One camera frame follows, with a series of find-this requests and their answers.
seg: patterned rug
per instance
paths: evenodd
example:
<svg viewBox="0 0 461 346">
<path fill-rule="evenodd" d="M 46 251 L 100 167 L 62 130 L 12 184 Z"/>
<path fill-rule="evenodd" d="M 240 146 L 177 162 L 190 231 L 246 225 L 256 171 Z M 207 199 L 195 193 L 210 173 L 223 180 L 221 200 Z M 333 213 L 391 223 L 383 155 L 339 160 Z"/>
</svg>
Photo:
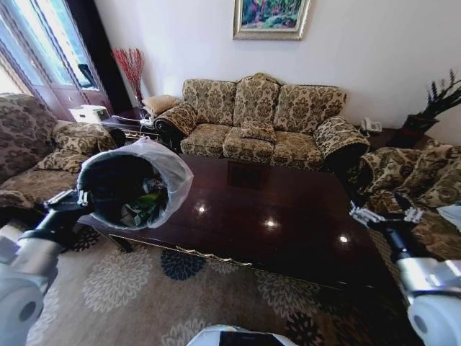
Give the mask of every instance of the patterned rug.
<svg viewBox="0 0 461 346">
<path fill-rule="evenodd" d="M 60 257 L 33 345 L 184 346 L 231 324 L 301 345 L 420 345 L 399 301 L 353 296 L 158 247 L 123 254 L 93 231 Z"/>
</svg>

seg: plastic bag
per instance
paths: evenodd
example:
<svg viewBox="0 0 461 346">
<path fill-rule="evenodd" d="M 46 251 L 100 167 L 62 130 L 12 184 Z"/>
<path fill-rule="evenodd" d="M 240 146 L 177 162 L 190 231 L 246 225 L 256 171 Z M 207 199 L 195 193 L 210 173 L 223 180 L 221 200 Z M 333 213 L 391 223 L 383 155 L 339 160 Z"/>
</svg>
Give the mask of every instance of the plastic bag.
<svg viewBox="0 0 461 346">
<path fill-rule="evenodd" d="M 99 153 L 83 163 L 78 178 L 78 188 L 79 190 L 85 190 L 83 181 L 88 179 L 87 177 L 89 176 L 91 168 L 95 166 L 95 163 L 101 164 L 105 160 L 127 155 L 140 157 L 150 162 L 158 173 L 160 173 L 161 178 L 166 183 L 168 192 L 168 202 L 166 203 L 165 209 L 160 212 L 157 217 L 150 217 L 147 223 L 141 224 L 137 227 L 127 227 L 122 223 L 114 222 L 113 219 L 111 220 L 110 216 L 98 211 L 92 213 L 92 216 L 98 221 L 116 229 L 138 230 L 145 227 L 157 228 L 167 222 L 171 214 L 181 207 L 182 203 L 189 194 L 192 180 L 194 178 L 193 173 L 186 163 L 165 146 L 162 146 L 149 138 L 142 138 L 129 146 L 123 146 L 115 150 Z M 120 167 L 120 169 L 126 170 L 127 167 Z M 121 179 L 120 185 L 121 184 L 130 184 L 129 176 L 127 176 L 127 179 Z"/>
</svg>

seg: framed painting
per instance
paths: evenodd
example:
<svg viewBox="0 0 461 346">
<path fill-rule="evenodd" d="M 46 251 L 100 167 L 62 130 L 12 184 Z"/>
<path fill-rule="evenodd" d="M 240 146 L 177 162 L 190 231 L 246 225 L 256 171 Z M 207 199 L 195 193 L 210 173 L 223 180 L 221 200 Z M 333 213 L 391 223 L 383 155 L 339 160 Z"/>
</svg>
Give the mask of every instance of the framed painting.
<svg viewBox="0 0 461 346">
<path fill-rule="evenodd" d="M 301 40 L 310 0 L 235 0 L 237 40 Z"/>
</svg>

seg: side table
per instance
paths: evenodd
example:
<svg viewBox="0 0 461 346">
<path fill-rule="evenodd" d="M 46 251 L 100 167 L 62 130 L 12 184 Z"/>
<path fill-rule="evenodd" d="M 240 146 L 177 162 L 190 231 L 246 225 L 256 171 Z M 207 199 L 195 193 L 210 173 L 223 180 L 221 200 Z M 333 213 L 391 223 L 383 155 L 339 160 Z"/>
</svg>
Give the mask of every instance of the side table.
<svg viewBox="0 0 461 346">
<path fill-rule="evenodd" d="M 154 141 L 161 141 L 160 135 L 154 128 L 148 128 L 139 123 L 139 110 L 133 108 L 126 112 L 117 114 L 119 117 L 123 117 L 127 120 L 121 120 L 116 117 L 110 117 L 109 119 L 103 120 L 102 125 L 108 128 L 118 128 L 123 131 L 128 141 L 133 142 L 141 137 L 149 137 Z"/>
<path fill-rule="evenodd" d="M 394 136 L 397 129 L 395 128 L 383 128 L 381 133 L 370 134 L 367 138 L 370 142 L 370 151 L 378 150 L 379 148 L 385 147 L 386 143 Z M 415 149 L 422 149 L 426 145 L 426 142 L 431 139 L 429 136 L 424 136 L 416 145 Z"/>
</svg>

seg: red branches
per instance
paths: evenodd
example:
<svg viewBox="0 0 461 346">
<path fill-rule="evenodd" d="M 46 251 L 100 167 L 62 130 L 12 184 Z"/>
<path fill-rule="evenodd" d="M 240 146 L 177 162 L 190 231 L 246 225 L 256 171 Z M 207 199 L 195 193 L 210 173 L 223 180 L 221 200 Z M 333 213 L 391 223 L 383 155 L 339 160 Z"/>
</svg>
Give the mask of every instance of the red branches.
<svg viewBox="0 0 461 346">
<path fill-rule="evenodd" d="M 141 74 L 144 68 L 144 54 L 139 48 L 128 50 L 119 48 L 112 50 L 115 60 L 125 72 L 133 91 L 138 93 L 140 90 Z"/>
</svg>

